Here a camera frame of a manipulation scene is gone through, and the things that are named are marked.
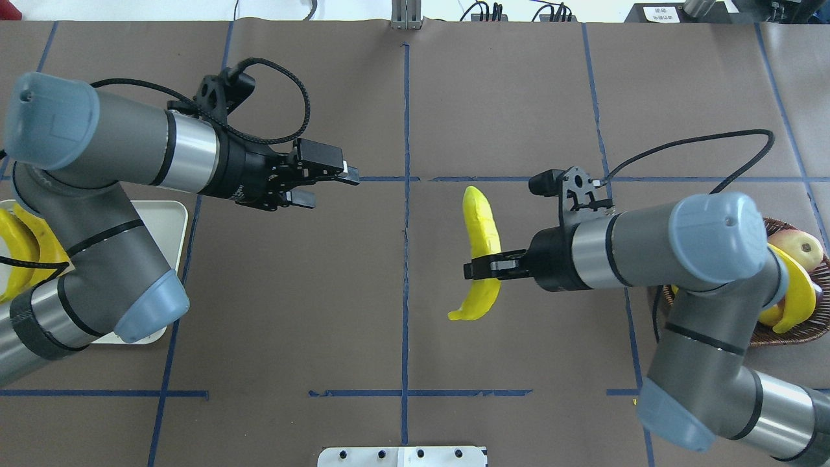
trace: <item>wicker basket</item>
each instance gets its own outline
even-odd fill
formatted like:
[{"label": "wicker basket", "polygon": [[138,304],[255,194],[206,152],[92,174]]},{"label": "wicker basket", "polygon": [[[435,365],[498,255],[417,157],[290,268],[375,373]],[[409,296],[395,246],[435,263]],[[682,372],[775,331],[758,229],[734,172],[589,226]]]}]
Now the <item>wicker basket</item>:
[{"label": "wicker basket", "polygon": [[[792,225],[776,219],[764,218],[764,224],[767,228],[767,236],[779,230],[795,229]],[[830,330],[830,260],[826,254],[816,270],[810,273],[810,278],[824,291],[824,298],[817,304],[813,315],[784,334],[776,334],[771,328],[757,323],[752,333],[750,347],[801,344],[814,341]],[[666,299],[669,307],[674,303],[674,293],[670,286],[663,286],[663,298]]]}]

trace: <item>robotic arm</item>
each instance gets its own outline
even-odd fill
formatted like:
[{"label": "robotic arm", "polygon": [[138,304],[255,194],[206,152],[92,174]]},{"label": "robotic arm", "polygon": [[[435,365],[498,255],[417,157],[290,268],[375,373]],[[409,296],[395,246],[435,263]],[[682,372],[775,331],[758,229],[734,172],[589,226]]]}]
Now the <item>robotic arm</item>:
[{"label": "robotic arm", "polygon": [[651,432],[706,451],[716,436],[791,465],[830,465],[830,398],[743,366],[762,310],[789,277],[745,194],[698,194],[616,214],[579,167],[530,180],[559,201],[559,227],[527,250],[473,258],[468,279],[532,277],[545,290],[676,284],[680,291],[637,403]]},{"label": "robotic arm", "polygon": [[[297,139],[291,152],[275,152],[268,140],[227,125],[254,85],[239,70],[206,76],[195,97],[200,113],[41,73],[17,81],[5,127],[15,197],[48,221],[74,270],[0,305],[0,386],[112,331],[135,342],[188,310],[181,282],[120,181],[267,211],[313,208],[314,195],[298,186],[359,183],[340,148]],[[204,112],[210,122],[195,116]]]}]

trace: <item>white floor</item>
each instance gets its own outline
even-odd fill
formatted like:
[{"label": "white floor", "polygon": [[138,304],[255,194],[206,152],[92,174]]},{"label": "white floor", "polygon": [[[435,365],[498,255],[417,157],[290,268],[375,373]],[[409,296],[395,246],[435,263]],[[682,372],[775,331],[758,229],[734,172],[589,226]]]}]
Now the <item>white floor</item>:
[{"label": "white floor", "polygon": [[[736,11],[731,0],[725,0]],[[27,20],[229,20],[235,0],[12,0]],[[504,13],[511,21],[530,21],[541,3],[531,0],[504,0]],[[426,17],[458,21],[471,0],[423,0]],[[567,2],[582,22],[622,22],[633,4],[630,0],[572,0]],[[237,17],[297,20],[308,14],[311,0],[239,0]],[[389,19],[391,0],[319,0],[315,20],[353,21]]]}]

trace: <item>wire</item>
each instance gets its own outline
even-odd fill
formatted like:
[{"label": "wire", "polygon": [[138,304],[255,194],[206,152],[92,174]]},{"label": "wire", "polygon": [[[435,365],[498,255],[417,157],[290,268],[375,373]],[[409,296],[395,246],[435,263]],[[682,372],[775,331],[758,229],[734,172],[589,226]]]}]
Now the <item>wire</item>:
[{"label": "wire", "polygon": [[129,86],[146,87],[146,88],[149,88],[149,89],[152,89],[152,90],[155,90],[155,91],[163,92],[164,94],[167,94],[168,96],[175,97],[176,99],[180,100],[181,102],[184,102],[185,104],[187,104],[188,106],[193,108],[199,115],[201,115],[204,118],[212,121],[213,123],[221,126],[225,131],[227,131],[229,133],[232,133],[232,134],[236,135],[237,137],[239,137],[243,140],[250,141],[252,143],[257,143],[259,145],[278,145],[280,143],[286,143],[288,141],[296,140],[300,135],[303,134],[305,129],[308,128],[309,120],[311,118],[311,104],[310,104],[310,100],[309,100],[308,91],[305,89],[305,86],[303,85],[302,81],[300,81],[300,78],[296,77],[294,75],[294,73],[291,73],[290,71],[286,70],[283,66],[277,65],[273,61],[266,60],[264,58],[251,57],[251,58],[246,58],[243,61],[240,61],[235,67],[233,67],[231,72],[228,73],[228,79],[231,80],[232,82],[235,81],[236,78],[239,76],[239,74],[242,73],[243,71],[245,71],[246,68],[248,68],[251,65],[257,64],[257,63],[268,66],[270,68],[273,68],[274,70],[277,70],[278,72],[280,72],[283,75],[287,76],[289,79],[291,79],[297,85],[297,87],[300,89],[300,93],[302,93],[302,95],[303,95],[303,103],[305,105],[305,115],[303,117],[303,123],[302,123],[302,125],[300,125],[300,128],[297,131],[295,131],[294,133],[292,133],[288,136],[283,136],[281,138],[273,138],[273,139],[266,140],[266,139],[262,139],[262,138],[259,138],[259,137],[256,137],[256,136],[248,135],[247,133],[243,133],[243,132],[237,130],[236,128],[230,126],[228,123],[220,121],[218,118],[213,116],[210,113],[210,111],[208,111],[204,107],[200,106],[199,104],[197,104],[193,100],[187,98],[184,94],[182,94],[180,92],[177,92],[177,91],[174,91],[174,90],[172,90],[168,87],[161,86],[161,85],[149,82],[149,81],[134,80],[134,79],[131,79],[131,78],[110,78],[108,80],[101,80],[101,81],[96,81],[94,83],[90,83],[90,86],[92,86],[94,88],[98,88],[98,87],[102,87],[102,86],[111,86],[111,85],[121,84],[121,85],[129,85]]},{"label": "wire", "polygon": [[540,9],[536,10],[536,14],[533,15],[533,19],[531,19],[530,22],[536,21],[536,18],[539,17],[539,13],[541,13],[542,10],[544,10],[545,8],[550,8],[550,17],[554,16],[554,6],[551,5],[550,3],[548,3],[548,4],[545,4],[545,5],[542,5],[542,7]]},{"label": "wire", "polygon": [[654,302],[652,303],[652,327],[654,327],[654,339],[660,343],[660,326],[657,324],[657,309],[660,307],[660,291],[663,286],[657,286],[654,292]]},{"label": "wire", "polygon": [[303,21],[311,21],[311,17],[317,12],[317,0],[311,0],[311,11],[305,15]]},{"label": "wire", "polygon": [[464,21],[464,17],[466,17],[467,14],[469,12],[471,12],[473,8],[476,7],[476,5],[478,5],[478,7],[481,9],[481,20],[479,20],[479,21],[484,21],[485,17],[490,16],[490,5],[488,5],[487,2],[475,2],[472,5],[470,5],[470,7],[464,12],[464,14],[461,15],[461,19],[458,20],[458,21],[459,22]]},{"label": "wire", "polygon": [[741,165],[735,172],[732,172],[731,174],[729,174],[729,176],[727,176],[724,179],[724,181],[720,182],[720,184],[718,184],[718,186],[716,186],[710,192],[710,194],[719,193],[719,192],[723,191],[723,189],[726,188],[727,185],[729,185],[730,183],[735,181],[735,179],[740,177],[744,172],[751,169],[753,165],[757,164],[759,160],[763,159],[764,156],[766,156],[767,153],[769,153],[769,150],[772,149],[773,144],[775,143],[775,135],[773,134],[772,131],[763,130],[763,129],[729,131],[727,133],[716,133],[714,135],[697,136],[695,138],[687,138],[685,140],[677,140],[677,141],[672,141],[671,143],[665,143],[664,145],[660,145],[656,148],[651,148],[650,150],[647,150],[646,152],[642,152],[642,153],[640,153],[638,155],[635,155],[634,157],[622,162],[620,165],[618,165],[616,168],[614,168],[614,170],[612,170],[608,174],[607,177],[605,177],[602,180],[602,185],[608,184],[611,181],[611,179],[615,175],[617,175],[617,173],[619,173],[620,170],[628,167],[629,165],[633,164],[634,162],[637,162],[638,160],[640,160],[644,157],[648,157],[649,155],[652,155],[656,152],[660,152],[664,149],[672,148],[672,147],[679,146],[679,145],[687,145],[687,144],[690,144],[690,143],[697,143],[697,142],[701,142],[701,141],[720,140],[720,139],[724,139],[724,138],[735,138],[737,136],[748,136],[748,135],[765,135],[767,137],[767,143],[764,145],[763,148],[761,148],[761,151],[759,151],[758,154],[756,154],[752,159],[749,160],[749,162],[747,162],[744,165]]},{"label": "wire", "polygon": [[61,273],[66,271],[66,268],[69,268],[68,261],[62,261],[60,263],[38,263],[34,261],[23,261],[21,259],[8,258],[5,256],[0,256],[0,264],[7,264],[8,266],[16,268],[55,269],[55,272],[46,279],[47,281],[51,281],[52,279],[60,276]]}]

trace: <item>red object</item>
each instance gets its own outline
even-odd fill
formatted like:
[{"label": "red object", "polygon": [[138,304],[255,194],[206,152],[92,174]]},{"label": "red object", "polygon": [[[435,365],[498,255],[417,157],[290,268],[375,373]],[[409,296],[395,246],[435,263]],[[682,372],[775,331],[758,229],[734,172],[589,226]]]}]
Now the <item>red object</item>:
[{"label": "red object", "polygon": [[19,21],[23,19],[23,15],[9,0],[0,0],[0,19],[14,19]]}]

